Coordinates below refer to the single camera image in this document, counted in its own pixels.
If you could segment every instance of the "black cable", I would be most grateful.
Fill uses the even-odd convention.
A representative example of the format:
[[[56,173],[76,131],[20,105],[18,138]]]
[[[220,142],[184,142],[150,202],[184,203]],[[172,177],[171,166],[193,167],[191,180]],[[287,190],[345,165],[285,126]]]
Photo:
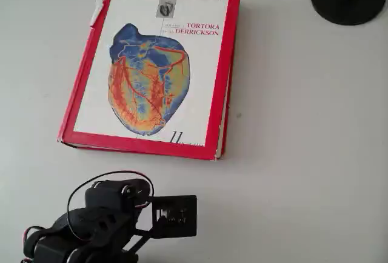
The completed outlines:
[[[69,210],[69,207],[70,207],[70,201],[72,200],[74,194],[83,186],[85,186],[86,184],[88,183],[91,183],[93,180],[95,179],[98,179],[100,177],[103,177],[103,176],[106,176],[106,175],[111,175],[111,174],[117,174],[117,173],[131,173],[131,174],[136,174],[136,175],[139,175],[139,176],[142,176],[143,178],[145,178],[151,185],[151,189],[152,189],[152,193],[150,195],[151,198],[153,198],[153,196],[155,195],[155,188],[153,186],[153,183],[151,181],[151,179],[149,179],[145,174],[141,173],[141,172],[138,172],[138,171],[134,171],[134,170],[119,170],[119,171],[111,171],[111,172],[107,172],[107,173],[103,173],[103,174],[100,174],[100,175],[97,175],[91,179],[89,179],[88,181],[85,181],[84,183],[82,183],[81,185],[79,185],[76,189],[73,190],[73,192],[71,193],[71,195],[69,196],[69,199],[67,201],[67,209],[66,209],[66,220],[67,220],[67,224],[69,225],[69,229],[70,231],[73,233],[73,235],[79,239],[80,241],[89,241],[90,239],[83,239],[83,238],[80,238],[79,236],[77,236],[77,234],[75,233],[73,227],[72,227],[72,223],[70,222],[70,210]],[[151,203],[151,200],[149,200],[148,202],[146,202],[145,204],[140,204],[140,205],[136,205],[135,208],[145,208],[145,207],[148,207]]]
[[[22,243],[23,243],[23,246],[27,240],[27,236],[28,236],[28,233],[30,232],[30,230],[32,229],[35,229],[35,230],[44,230],[44,227],[41,227],[40,225],[32,225],[31,227],[27,228],[24,233],[23,233],[23,237],[22,237]]]

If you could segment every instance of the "book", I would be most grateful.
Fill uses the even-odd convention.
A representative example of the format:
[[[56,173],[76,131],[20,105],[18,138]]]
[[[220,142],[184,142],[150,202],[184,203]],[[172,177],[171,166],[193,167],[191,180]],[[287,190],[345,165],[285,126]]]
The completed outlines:
[[[216,160],[239,0],[98,0],[58,141]]]

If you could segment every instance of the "red book cover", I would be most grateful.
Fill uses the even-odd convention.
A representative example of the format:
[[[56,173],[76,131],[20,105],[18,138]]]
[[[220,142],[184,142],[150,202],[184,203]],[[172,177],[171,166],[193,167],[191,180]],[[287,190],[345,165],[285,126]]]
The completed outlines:
[[[239,0],[98,0],[58,141],[215,160]]]

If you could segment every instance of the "heart illustration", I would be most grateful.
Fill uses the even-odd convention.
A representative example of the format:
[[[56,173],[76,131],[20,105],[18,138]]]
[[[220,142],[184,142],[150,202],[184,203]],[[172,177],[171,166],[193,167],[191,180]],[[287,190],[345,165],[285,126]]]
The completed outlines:
[[[176,40],[141,35],[126,24],[113,38],[108,100],[118,119],[140,135],[159,132],[184,100],[189,56]]]

